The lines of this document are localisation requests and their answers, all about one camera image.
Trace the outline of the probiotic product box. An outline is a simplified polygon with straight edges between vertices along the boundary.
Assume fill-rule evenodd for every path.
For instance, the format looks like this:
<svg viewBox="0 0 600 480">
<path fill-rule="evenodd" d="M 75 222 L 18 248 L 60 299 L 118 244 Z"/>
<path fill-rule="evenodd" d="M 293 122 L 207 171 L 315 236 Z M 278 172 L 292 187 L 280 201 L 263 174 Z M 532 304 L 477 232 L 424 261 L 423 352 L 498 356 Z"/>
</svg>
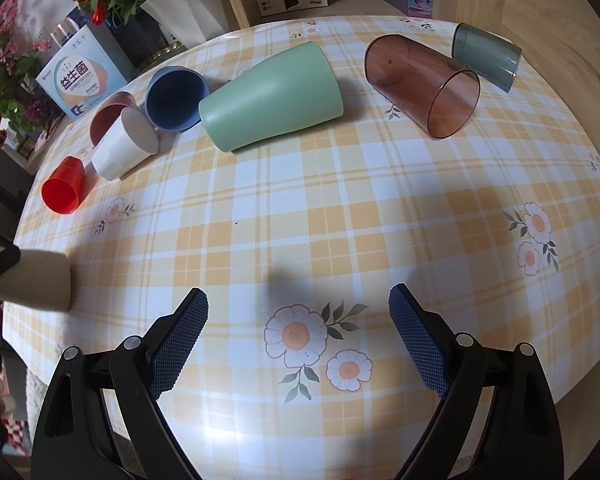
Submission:
<svg viewBox="0 0 600 480">
<path fill-rule="evenodd" d="M 35 81 L 76 120 L 122 89 L 133 70 L 106 25 L 86 24 L 58 50 Z"/>
</svg>

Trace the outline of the beige speckled cup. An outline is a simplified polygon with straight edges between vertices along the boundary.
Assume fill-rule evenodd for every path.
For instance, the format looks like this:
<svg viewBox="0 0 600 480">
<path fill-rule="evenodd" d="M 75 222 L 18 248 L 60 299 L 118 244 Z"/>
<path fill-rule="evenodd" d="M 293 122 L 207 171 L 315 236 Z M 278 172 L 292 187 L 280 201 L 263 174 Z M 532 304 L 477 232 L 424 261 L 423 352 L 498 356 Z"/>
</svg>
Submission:
<svg viewBox="0 0 600 480">
<path fill-rule="evenodd" d="M 68 312 L 70 260 L 63 252 L 21 249 L 19 261 L 0 276 L 0 300 L 52 312 Z"/>
</svg>

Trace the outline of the brown translucent cup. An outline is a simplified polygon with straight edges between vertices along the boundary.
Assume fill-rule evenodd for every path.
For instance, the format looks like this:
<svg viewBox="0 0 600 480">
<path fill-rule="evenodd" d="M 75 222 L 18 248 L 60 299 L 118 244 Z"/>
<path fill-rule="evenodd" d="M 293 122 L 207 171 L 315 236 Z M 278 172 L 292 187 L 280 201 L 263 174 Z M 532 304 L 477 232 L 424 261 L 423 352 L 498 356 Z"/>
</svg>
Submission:
<svg viewBox="0 0 600 480">
<path fill-rule="evenodd" d="M 367 47 L 367 82 L 434 139 L 464 127 L 480 98 L 479 76 L 452 58 L 398 34 Z"/>
</svg>

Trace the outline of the black chair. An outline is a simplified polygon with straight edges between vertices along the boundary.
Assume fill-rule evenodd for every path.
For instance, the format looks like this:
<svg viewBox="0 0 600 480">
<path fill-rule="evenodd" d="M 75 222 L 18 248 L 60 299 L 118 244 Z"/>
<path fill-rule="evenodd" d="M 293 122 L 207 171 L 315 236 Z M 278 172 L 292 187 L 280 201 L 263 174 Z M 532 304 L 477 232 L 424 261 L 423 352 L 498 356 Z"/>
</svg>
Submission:
<svg viewBox="0 0 600 480">
<path fill-rule="evenodd" d="M 20 214 L 32 184 L 32 174 L 0 148 L 0 202 Z"/>
</svg>

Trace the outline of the white paper cup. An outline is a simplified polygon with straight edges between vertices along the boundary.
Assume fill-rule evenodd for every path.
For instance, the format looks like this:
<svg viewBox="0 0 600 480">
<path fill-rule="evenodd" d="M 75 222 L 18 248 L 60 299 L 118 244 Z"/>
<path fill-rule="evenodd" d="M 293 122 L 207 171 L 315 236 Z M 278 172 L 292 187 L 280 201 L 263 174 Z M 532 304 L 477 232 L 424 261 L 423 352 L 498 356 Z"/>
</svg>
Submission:
<svg viewBox="0 0 600 480">
<path fill-rule="evenodd" d="M 108 181 L 119 180 L 160 150 L 158 133 L 149 120 L 132 107 L 125 107 L 96 145 L 91 163 Z"/>
</svg>

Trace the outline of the grey-green translucent cup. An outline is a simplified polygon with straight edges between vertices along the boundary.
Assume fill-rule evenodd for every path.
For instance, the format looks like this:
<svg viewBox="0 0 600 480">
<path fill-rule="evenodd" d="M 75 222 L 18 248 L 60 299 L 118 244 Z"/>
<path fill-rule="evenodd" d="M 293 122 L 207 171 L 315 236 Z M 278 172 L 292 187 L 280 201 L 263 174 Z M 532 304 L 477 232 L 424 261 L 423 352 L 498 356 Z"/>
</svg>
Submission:
<svg viewBox="0 0 600 480">
<path fill-rule="evenodd" d="M 452 59 L 509 92 L 518 73 L 521 47 L 492 32 L 460 23 L 454 30 Z"/>
</svg>

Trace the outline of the silver tin can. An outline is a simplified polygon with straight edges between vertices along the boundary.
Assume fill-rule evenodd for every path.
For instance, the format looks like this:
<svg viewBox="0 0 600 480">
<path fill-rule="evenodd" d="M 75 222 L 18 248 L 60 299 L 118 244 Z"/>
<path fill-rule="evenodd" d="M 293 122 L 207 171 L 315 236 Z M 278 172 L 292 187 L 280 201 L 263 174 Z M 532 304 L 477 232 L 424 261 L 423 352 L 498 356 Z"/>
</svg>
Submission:
<svg viewBox="0 0 600 480">
<path fill-rule="evenodd" d="M 50 36 L 58 47 L 66 44 L 80 30 L 78 23 L 68 16 L 61 20 L 50 32 Z"/>
</svg>

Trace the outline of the white flower pot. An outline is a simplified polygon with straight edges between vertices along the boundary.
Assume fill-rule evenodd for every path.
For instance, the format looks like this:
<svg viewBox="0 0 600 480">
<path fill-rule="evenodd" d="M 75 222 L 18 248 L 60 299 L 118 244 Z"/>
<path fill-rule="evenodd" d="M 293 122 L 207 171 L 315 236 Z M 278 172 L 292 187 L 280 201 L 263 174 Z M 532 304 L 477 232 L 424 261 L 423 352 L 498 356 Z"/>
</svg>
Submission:
<svg viewBox="0 0 600 480">
<path fill-rule="evenodd" d="M 147 0 L 142 9 L 189 49 L 237 28 L 228 0 Z"/>
</svg>

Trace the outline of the pink blossom plant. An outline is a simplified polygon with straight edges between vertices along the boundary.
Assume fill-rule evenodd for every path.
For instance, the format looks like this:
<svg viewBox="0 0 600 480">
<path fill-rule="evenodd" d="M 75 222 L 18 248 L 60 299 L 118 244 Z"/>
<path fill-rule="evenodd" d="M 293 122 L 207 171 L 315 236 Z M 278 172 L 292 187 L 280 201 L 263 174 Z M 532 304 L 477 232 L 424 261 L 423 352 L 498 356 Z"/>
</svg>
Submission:
<svg viewBox="0 0 600 480">
<path fill-rule="evenodd" d="M 0 6 L 0 147 L 12 131 L 20 142 L 47 131 L 58 110 L 46 96 L 36 76 L 42 70 L 42 56 L 50 40 L 35 41 L 20 48 L 16 21 L 21 0 L 4 0 Z"/>
</svg>

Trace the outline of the green cup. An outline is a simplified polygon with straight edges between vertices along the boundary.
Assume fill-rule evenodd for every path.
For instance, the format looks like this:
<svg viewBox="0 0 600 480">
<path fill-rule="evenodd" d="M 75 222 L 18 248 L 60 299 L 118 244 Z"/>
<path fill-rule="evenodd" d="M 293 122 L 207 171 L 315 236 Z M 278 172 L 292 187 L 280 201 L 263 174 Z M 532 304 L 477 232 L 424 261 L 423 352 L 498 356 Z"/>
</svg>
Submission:
<svg viewBox="0 0 600 480">
<path fill-rule="evenodd" d="M 329 122 L 343 112 L 335 73 L 313 41 L 267 58 L 199 103 L 204 130 L 224 153 Z"/>
</svg>

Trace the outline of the red plastic cup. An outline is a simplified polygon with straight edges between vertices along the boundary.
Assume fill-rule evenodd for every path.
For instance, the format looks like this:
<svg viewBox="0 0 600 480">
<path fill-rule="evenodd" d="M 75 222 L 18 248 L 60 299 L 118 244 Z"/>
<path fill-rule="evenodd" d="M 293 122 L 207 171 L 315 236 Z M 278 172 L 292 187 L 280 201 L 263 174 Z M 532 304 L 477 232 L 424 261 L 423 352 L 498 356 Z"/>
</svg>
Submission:
<svg viewBox="0 0 600 480">
<path fill-rule="evenodd" d="M 67 156 L 42 185 L 44 204 L 56 214 L 72 214 L 82 203 L 84 180 L 84 163 Z"/>
</svg>

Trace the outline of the blue cup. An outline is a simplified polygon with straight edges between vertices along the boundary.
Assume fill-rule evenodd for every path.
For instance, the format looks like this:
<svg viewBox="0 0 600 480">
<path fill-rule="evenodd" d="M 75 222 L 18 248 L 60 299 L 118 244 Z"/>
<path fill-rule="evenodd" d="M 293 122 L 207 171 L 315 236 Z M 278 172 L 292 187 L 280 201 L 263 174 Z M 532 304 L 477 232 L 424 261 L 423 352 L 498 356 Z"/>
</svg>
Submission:
<svg viewBox="0 0 600 480">
<path fill-rule="evenodd" d="M 145 96 L 145 114 L 157 128 L 183 132 L 200 122 L 199 104 L 210 96 L 201 74 L 183 66 L 166 66 L 154 73 Z"/>
</svg>

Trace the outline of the yellow plaid tablecloth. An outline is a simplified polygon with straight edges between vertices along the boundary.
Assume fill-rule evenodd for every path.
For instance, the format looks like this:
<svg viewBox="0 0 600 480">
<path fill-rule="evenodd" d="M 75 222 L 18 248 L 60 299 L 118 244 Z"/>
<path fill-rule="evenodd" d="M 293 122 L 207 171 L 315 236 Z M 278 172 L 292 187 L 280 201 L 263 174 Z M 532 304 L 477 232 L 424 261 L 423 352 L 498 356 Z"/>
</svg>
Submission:
<svg viewBox="0 0 600 480">
<path fill-rule="evenodd" d="M 66 313 L 15 304 L 3 334 L 43 382 L 62 350 L 114 348 L 189 289 L 210 313 L 160 400 L 209 479 L 389 479 L 438 399 L 388 312 L 395 284 L 489 347 L 528 341 L 555 398 L 600 360 L 600 155 L 528 63 L 512 90 L 484 82 L 470 122 L 434 140 L 367 83 L 377 37 L 448 52 L 454 27 L 393 16 L 232 32 L 178 57 L 226 84 L 312 41 L 343 116 L 236 153 L 195 127 L 80 208 L 33 190 L 23 248 L 71 261 Z"/>
</svg>

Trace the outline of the pink cup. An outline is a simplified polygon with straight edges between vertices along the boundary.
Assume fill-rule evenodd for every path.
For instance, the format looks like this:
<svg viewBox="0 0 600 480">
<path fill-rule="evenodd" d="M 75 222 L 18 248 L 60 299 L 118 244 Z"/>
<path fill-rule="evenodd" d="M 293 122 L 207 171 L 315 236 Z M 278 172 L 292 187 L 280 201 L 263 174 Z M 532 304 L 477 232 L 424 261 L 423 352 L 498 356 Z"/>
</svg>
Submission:
<svg viewBox="0 0 600 480">
<path fill-rule="evenodd" d="M 97 110 L 90 125 L 90 139 L 93 146 L 99 144 L 109 128 L 127 107 L 137 110 L 134 96 L 127 91 L 112 94 Z"/>
</svg>

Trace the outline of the gold tray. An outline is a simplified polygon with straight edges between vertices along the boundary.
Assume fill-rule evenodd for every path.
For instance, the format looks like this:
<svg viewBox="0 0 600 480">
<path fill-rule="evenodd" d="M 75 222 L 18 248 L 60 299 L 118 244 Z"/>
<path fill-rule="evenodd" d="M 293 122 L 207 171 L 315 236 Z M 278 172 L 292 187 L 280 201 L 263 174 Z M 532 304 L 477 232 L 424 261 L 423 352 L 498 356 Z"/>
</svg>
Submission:
<svg viewBox="0 0 600 480">
<path fill-rule="evenodd" d="M 187 48 L 181 43 L 181 41 L 175 41 L 174 44 L 169 44 L 167 47 L 157 51 L 151 55 L 150 58 L 140 64 L 140 66 L 134 70 L 132 77 L 139 77 L 140 75 L 143 75 L 143 73 L 148 72 L 148 70 L 152 70 L 164 61 L 170 60 L 170 58 L 174 58 L 174 56 L 177 56 L 186 50 Z"/>
</svg>

